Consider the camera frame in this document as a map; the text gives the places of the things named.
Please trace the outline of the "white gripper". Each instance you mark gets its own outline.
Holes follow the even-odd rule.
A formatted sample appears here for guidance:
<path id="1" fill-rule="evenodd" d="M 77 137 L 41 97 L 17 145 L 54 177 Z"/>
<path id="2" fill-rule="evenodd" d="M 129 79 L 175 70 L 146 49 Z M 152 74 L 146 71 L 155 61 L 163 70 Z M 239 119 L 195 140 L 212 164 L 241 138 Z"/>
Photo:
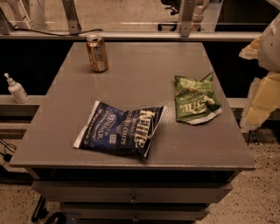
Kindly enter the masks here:
<path id="1" fill-rule="evenodd" d="M 240 127 L 244 132 L 262 126 L 270 114 L 280 107 L 280 13 L 264 30 L 242 48 L 239 56 L 245 60 L 257 60 L 260 67 L 273 72 L 260 79 L 254 78 L 246 105 L 241 113 Z"/>

